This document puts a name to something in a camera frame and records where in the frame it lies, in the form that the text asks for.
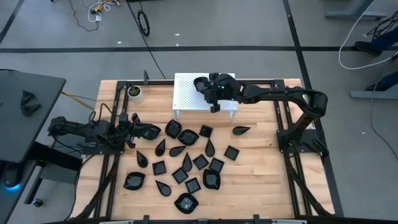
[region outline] white pot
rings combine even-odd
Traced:
[[[131,87],[127,90],[127,94],[129,95],[130,99],[135,104],[139,104],[144,100],[144,92],[142,91],[142,89],[139,86],[134,86],[134,87],[139,89],[139,94],[137,96],[130,96],[129,92],[130,92]]]

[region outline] black ceramic piece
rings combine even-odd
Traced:
[[[161,132],[161,129],[158,126],[149,123],[142,123],[136,113],[132,114],[131,121],[134,125],[130,131],[132,131],[137,138],[143,137],[146,140],[154,140]]]
[[[203,172],[203,185],[208,189],[220,189],[220,173],[211,169],[205,169],[205,171]]]
[[[249,131],[249,127],[244,127],[244,126],[237,126],[232,130],[232,133],[234,133],[234,135],[241,135],[243,133],[245,133],[246,131]]]
[[[213,157],[216,150],[214,149],[214,145],[211,140],[207,140],[206,149],[205,149],[206,156]]]
[[[23,90],[20,106],[25,106],[30,100],[35,99],[36,96],[33,93]]]
[[[168,136],[175,139],[180,133],[181,129],[181,124],[172,119],[167,123],[165,132]]]
[[[138,190],[144,184],[145,174],[140,172],[131,172],[127,175],[123,187],[128,190]]]
[[[148,166],[148,159],[137,150],[137,162],[139,167],[145,168]]]
[[[189,157],[188,153],[186,153],[184,160],[182,161],[182,169],[185,172],[190,172],[192,169],[192,161],[191,161],[191,158]]]
[[[199,132],[199,135],[201,135],[203,137],[206,137],[206,138],[210,138],[212,131],[213,131],[212,127],[209,127],[207,125],[202,125],[201,129],[200,129],[200,132]]]
[[[41,104],[35,104],[35,105],[29,105],[29,106],[21,106],[21,112],[24,116],[26,117],[30,117],[32,116],[33,113],[35,113],[35,111],[37,111],[37,109],[39,109],[40,107],[42,107]]]
[[[162,183],[160,181],[156,181],[156,185],[157,188],[159,189],[160,193],[164,196],[164,197],[168,197],[170,196],[170,194],[172,194],[172,189],[170,188],[170,186],[168,186],[165,183]]]
[[[164,164],[164,161],[153,163],[152,169],[154,170],[154,175],[166,173],[166,165]]]
[[[162,130],[158,127],[158,126],[154,126],[152,125],[152,127],[150,127],[143,135],[142,137],[146,140],[154,140],[155,138],[157,138],[157,136],[159,135],[159,133]]]
[[[203,169],[205,166],[209,164],[207,161],[206,157],[203,154],[200,154],[200,156],[194,158],[193,163],[197,166],[199,170]]]
[[[176,146],[170,149],[169,151],[169,155],[171,157],[176,157],[178,156],[184,149],[186,146]]]
[[[199,202],[192,194],[183,193],[176,199],[174,205],[180,212],[191,214],[199,205]]]
[[[166,139],[163,139],[163,141],[161,141],[156,146],[156,149],[155,149],[156,156],[163,156],[165,149],[166,149]]]
[[[213,160],[210,163],[209,169],[212,169],[217,172],[221,172],[224,166],[224,161],[221,161],[219,159],[213,158]]]
[[[186,181],[185,186],[187,186],[188,192],[190,194],[193,194],[201,189],[198,179],[196,177]]]
[[[178,140],[184,145],[191,146],[193,145],[199,138],[199,135],[192,130],[186,129],[183,130],[178,137]]]
[[[232,146],[228,146],[228,148],[226,149],[226,151],[224,153],[224,156],[235,161],[238,154],[239,154],[239,149],[235,149]]]
[[[188,174],[181,167],[178,168],[172,175],[178,184],[181,184],[186,178],[188,178]]]

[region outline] gray table leg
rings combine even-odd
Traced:
[[[372,4],[374,0],[361,0],[352,10],[350,11],[328,11],[325,14],[326,18],[339,18],[339,19],[357,19],[362,13]],[[363,18],[374,18],[381,19],[387,15],[382,12],[365,12]]]
[[[383,99],[383,100],[398,100],[398,84],[390,87],[386,91],[350,91],[350,97],[356,99]]]

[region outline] floor stripe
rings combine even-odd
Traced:
[[[289,23],[290,33],[292,34],[294,47],[295,47],[295,51],[297,54],[298,64],[300,65],[301,73],[303,76],[304,85],[306,88],[312,89],[310,77],[308,76],[307,66],[305,65],[302,47],[300,46],[299,37],[297,35],[297,30],[296,30],[296,27],[294,24],[292,11],[290,10],[289,1],[283,0],[283,3],[284,3],[284,7],[285,7],[287,21]],[[320,48],[323,48],[323,47],[307,47],[307,50],[312,49],[314,51],[320,51]],[[333,51],[339,51],[339,49],[340,49],[340,47],[333,47]],[[322,124],[319,119],[315,121],[315,128],[317,130],[320,140],[323,141],[326,145],[325,133],[323,132],[323,127],[322,127]],[[336,184],[336,179],[335,179],[334,172],[333,172],[333,167],[331,165],[330,156],[328,156],[325,159],[325,161],[323,161],[323,166],[325,167],[326,179],[328,181],[328,187],[329,187],[329,191],[330,191],[332,202],[333,202],[333,208],[335,209],[335,214],[340,217],[343,217],[344,216],[343,207],[341,205],[341,200],[340,200],[340,196],[339,196],[338,189],[337,189],[337,184]]]
[[[8,30],[11,27],[12,22],[14,22],[15,17],[17,17],[19,10],[21,9],[22,4],[24,3],[25,0],[19,0],[17,6],[15,7],[14,11],[12,12],[10,18],[8,19],[6,25],[4,26],[3,30],[0,33],[0,44],[2,40],[5,38],[7,35]]]
[[[301,52],[337,52],[340,47],[300,47]],[[151,47],[153,52],[197,52],[197,51],[282,51],[295,52],[294,46],[186,46],[186,47]],[[387,50],[396,51],[398,47]],[[74,47],[74,48],[0,48],[4,54],[36,54],[36,53],[96,53],[96,52],[147,52],[146,47]],[[343,47],[344,52],[358,52],[354,47]]]
[[[293,46],[186,46],[151,47],[152,52],[195,52],[195,51],[293,51]],[[76,48],[3,48],[0,53],[94,53],[94,52],[147,52],[146,47],[76,47]]]

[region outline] white cable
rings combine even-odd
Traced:
[[[109,12],[110,10],[111,10],[111,6],[110,5],[112,5],[112,4],[116,4],[116,3],[114,3],[114,2],[104,2],[103,0],[99,0],[97,3],[95,3],[95,4],[93,4],[93,5],[91,5],[89,8],[88,8],[88,12],[87,12],[87,18],[88,18],[88,20],[90,21],[90,22],[97,22],[97,20],[91,20],[90,19],[90,14],[91,14],[91,8],[92,7],[94,7],[94,6],[97,6],[97,5],[99,5],[99,4],[102,4],[103,3],[103,8],[105,9],[105,11],[107,11],[107,12]]]
[[[88,20],[90,21],[90,22],[96,22],[97,20],[94,20],[94,21],[92,21],[91,19],[90,19],[90,14],[91,14],[91,8],[92,7],[94,7],[94,6],[96,6],[96,5],[98,5],[98,4],[101,4],[101,1],[99,1],[99,2],[97,2],[97,3],[95,3],[95,4],[92,4],[89,8],[88,8],[88,12],[87,12],[87,18],[88,18]]]
[[[339,61],[340,65],[341,65],[343,68],[345,68],[345,69],[348,69],[348,70],[357,70],[357,69],[367,68],[367,67],[370,67],[370,66],[373,66],[373,65],[378,65],[378,64],[384,63],[384,62],[386,62],[386,61],[388,61],[388,60],[390,60],[390,59],[392,58],[392,57],[389,57],[389,58],[386,58],[386,59],[384,59],[384,60],[382,60],[382,61],[380,61],[380,62],[376,62],[376,63],[372,63],[372,64],[370,64],[370,65],[364,65],[364,66],[356,67],[356,68],[346,67],[346,66],[344,66],[343,63],[341,62],[341,57],[340,57],[340,56],[341,56],[341,50],[342,50],[342,48],[343,48],[344,45],[346,44],[348,38],[350,37],[350,35],[351,35],[351,33],[353,32],[353,30],[354,30],[355,26],[357,25],[357,23],[362,19],[363,15],[365,15],[366,11],[373,5],[373,3],[374,3],[374,1],[368,6],[368,8],[366,8],[366,10],[362,13],[362,15],[361,15],[361,16],[358,18],[358,20],[355,22],[353,28],[351,28],[350,32],[348,33],[346,40],[344,41],[343,45],[340,47],[340,49],[339,49],[339,51],[338,51],[338,61]]]

